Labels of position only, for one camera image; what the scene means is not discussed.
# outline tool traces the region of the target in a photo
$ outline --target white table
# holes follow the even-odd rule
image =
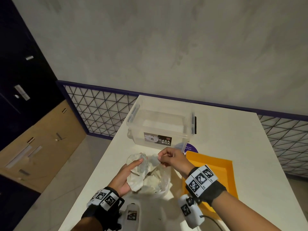
[[[281,230],[307,231],[308,223],[293,194],[270,142],[255,113],[194,104],[197,134],[190,143],[199,153],[233,161],[239,199]],[[93,194],[108,185],[129,155],[160,150],[134,144],[127,137],[126,120],[92,173],[75,204],[60,227],[70,230],[86,209]],[[163,199],[136,201],[141,208],[139,230],[190,230],[177,206],[181,179],[172,170],[172,186]],[[223,222],[220,225],[228,230]],[[218,230],[206,221],[197,229]]]

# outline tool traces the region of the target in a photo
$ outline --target floor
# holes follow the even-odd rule
[[[110,142],[87,136],[14,231],[58,231]],[[289,182],[308,220],[308,182]]]

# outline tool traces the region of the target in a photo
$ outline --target orange tray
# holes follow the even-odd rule
[[[186,152],[186,158],[196,167],[201,167],[207,164],[218,177],[218,181],[226,187],[227,191],[234,197],[238,198],[231,160],[215,158],[192,151]],[[185,179],[182,178],[183,194],[188,193],[185,186]],[[208,205],[208,203],[202,202],[199,207],[204,215],[221,220],[221,218],[217,215],[214,209]]]

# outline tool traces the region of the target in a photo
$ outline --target concrete wall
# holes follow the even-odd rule
[[[308,115],[307,0],[13,0],[60,80]]]

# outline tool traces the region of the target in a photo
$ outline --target plastic storage box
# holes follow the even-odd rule
[[[184,151],[195,133],[195,115],[191,103],[139,96],[127,125],[138,145]]]

